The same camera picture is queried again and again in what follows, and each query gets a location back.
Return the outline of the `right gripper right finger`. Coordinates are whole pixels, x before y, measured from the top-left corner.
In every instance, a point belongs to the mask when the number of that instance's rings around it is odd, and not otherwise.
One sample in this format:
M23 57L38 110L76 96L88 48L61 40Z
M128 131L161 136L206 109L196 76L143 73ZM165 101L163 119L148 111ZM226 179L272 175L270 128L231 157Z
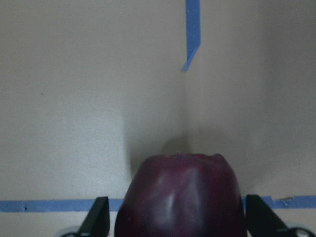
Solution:
M289 228L259 195L246 196L245 219L252 237L290 237Z

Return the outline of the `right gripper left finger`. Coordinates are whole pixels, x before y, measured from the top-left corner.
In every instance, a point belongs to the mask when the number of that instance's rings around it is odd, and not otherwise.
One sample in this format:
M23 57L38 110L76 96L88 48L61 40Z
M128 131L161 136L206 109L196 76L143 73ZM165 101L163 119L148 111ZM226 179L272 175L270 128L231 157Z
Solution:
M108 197L95 199L86 218L76 233L77 237L107 237L109 234Z

